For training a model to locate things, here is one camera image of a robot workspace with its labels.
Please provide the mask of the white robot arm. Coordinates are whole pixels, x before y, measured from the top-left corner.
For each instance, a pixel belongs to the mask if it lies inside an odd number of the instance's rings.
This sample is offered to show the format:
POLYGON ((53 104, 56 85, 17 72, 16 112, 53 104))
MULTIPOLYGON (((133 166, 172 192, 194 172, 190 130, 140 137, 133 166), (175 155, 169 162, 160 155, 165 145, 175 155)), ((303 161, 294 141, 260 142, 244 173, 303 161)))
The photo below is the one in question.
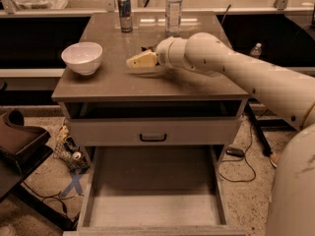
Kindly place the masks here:
POLYGON ((169 37, 126 61, 232 80, 298 133, 284 148, 270 195, 266 236, 315 236, 315 79, 238 53, 214 35, 169 37))

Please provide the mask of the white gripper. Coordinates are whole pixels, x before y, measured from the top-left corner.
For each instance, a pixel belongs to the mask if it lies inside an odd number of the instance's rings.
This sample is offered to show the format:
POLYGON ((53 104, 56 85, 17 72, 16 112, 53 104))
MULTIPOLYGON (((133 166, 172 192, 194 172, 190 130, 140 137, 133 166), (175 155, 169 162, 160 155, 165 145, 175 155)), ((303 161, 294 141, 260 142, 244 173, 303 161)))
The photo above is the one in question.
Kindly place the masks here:
POLYGON ((156 53, 146 50, 126 60, 131 69, 151 68, 157 63, 167 68, 187 68, 189 63, 185 58, 187 40, 181 37, 169 37, 156 47, 156 53))

